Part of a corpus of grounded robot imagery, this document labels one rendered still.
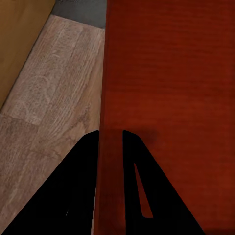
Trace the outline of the storage box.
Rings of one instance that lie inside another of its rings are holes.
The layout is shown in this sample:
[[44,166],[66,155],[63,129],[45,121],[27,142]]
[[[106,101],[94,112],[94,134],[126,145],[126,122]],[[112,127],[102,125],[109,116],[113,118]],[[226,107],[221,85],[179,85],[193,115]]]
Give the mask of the storage box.
[[107,0],[93,235],[126,235],[124,130],[205,235],[235,235],[235,0]]

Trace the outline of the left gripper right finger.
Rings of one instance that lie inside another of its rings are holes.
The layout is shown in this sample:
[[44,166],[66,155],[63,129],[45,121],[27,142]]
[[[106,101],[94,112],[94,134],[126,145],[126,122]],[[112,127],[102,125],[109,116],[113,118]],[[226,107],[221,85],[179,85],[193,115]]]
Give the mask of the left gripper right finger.
[[[141,213],[136,163],[153,218]],[[123,131],[126,235],[205,235],[140,137]]]

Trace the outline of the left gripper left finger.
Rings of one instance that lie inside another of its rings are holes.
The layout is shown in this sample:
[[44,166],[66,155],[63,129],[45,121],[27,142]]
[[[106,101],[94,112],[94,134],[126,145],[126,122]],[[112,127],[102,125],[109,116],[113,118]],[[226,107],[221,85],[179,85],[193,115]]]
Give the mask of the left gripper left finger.
[[91,235],[98,143],[84,135],[1,235]]

